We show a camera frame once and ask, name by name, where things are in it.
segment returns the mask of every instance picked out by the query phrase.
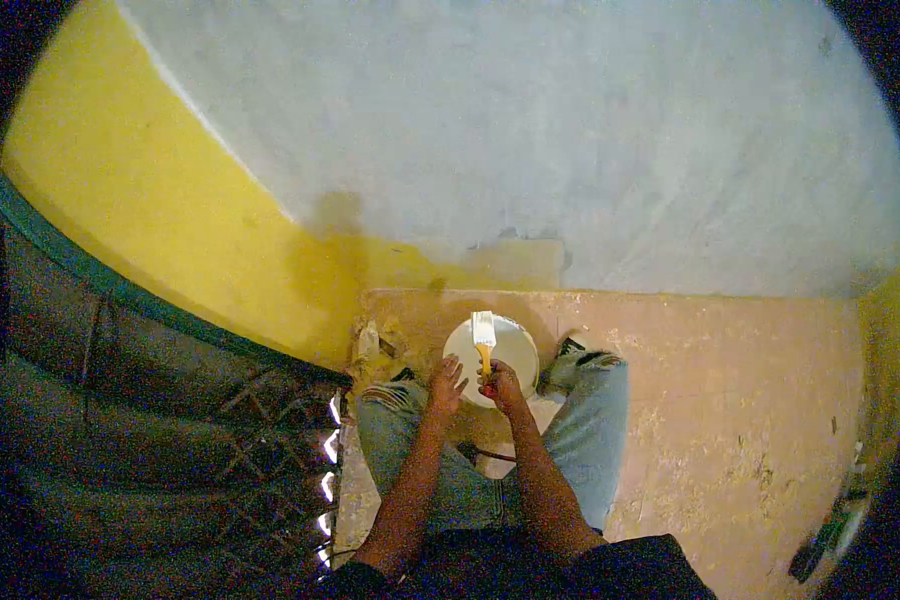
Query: dirty floor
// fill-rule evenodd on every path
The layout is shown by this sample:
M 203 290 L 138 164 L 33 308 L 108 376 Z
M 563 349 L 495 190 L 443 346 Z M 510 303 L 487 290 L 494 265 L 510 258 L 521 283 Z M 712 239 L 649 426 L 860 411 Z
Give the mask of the dirty floor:
M 804 598 L 787 567 L 852 461 L 863 358 L 852 300 L 375 290 L 361 299 L 424 377 L 472 310 L 515 319 L 541 364 L 567 330 L 630 365 L 630 412 L 608 540 L 671 533 L 720 598 Z M 505 443 L 468 407 L 456 435 Z M 344 426 L 336 550 L 360 545 L 379 497 Z

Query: yellow wall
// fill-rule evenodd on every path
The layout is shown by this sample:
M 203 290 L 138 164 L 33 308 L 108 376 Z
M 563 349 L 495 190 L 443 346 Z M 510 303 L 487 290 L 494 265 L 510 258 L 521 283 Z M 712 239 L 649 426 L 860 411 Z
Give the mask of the yellow wall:
M 220 327 L 340 369 L 363 288 L 526 289 L 427 261 L 337 223 L 285 218 L 159 78 L 111 0 L 85 0 L 35 70 L 3 147 L 13 184 L 49 222 L 132 282 Z
M 900 441 L 900 268 L 860 300 L 864 331 L 864 419 L 867 480 L 879 488 Z

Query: person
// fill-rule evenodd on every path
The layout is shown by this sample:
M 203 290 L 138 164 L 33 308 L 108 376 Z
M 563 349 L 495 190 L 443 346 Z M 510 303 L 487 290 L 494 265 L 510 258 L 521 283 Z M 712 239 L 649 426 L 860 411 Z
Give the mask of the person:
M 540 434 L 507 364 L 480 391 L 509 421 L 516 466 L 477 472 L 446 442 L 468 379 L 440 361 L 429 394 L 416 379 L 357 401 L 360 445 L 382 502 L 346 564 L 312 598 L 715 598 L 670 535 L 607 542 L 629 410 L 627 363 L 562 343 L 538 392 L 563 405 Z

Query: jeans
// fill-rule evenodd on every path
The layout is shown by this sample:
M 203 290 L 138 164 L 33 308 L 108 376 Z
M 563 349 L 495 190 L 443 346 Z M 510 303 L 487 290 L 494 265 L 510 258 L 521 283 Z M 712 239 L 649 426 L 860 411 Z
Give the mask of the jeans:
M 587 524 L 603 530 L 627 438 L 627 363 L 604 352 L 571 352 L 541 373 L 540 382 L 543 398 L 563 402 L 543 434 L 543 446 L 573 489 Z M 426 388 L 411 380 L 371 386 L 357 400 L 360 446 L 381 498 L 396 483 L 428 398 Z M 446 444 L 427 534 L 523 525 L 516 472 L 490 479 Z

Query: hand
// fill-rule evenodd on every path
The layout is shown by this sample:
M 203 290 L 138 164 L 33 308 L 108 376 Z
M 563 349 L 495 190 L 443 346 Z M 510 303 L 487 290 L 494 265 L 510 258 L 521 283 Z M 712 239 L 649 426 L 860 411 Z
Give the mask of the hand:
M 520 380 L 511 366 L 502 360 L 490 359 L 490 368 L 490 375 L 485 380 L 480 380 L 480 393 L 491 399 L 508 419 L 526 409 L 527 400 L 523 397 Z
M 457 380 L 464 372 L 464 365 L 456 354 L 450 354 L 436 364 L 436 370 L 430 378 L 430 404 L 427 412 L 449 418 L 460 410 L 460 394 L 469 383 L 468 378 L 457 385 Z

